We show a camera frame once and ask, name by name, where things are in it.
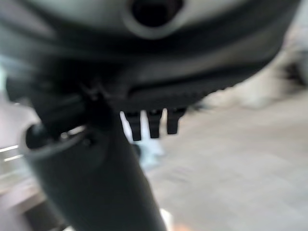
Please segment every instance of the black tube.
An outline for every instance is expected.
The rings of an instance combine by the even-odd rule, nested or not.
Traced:
[[[24,134],[20,151],[76,231],[166,230],[118,116],[42,147],[35,146],[31,130]]]

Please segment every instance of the floor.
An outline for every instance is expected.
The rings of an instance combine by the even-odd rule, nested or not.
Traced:
[[[301,93],[187,116],[147,173],[160,206],[193,231],[308,230],[307,114]]]

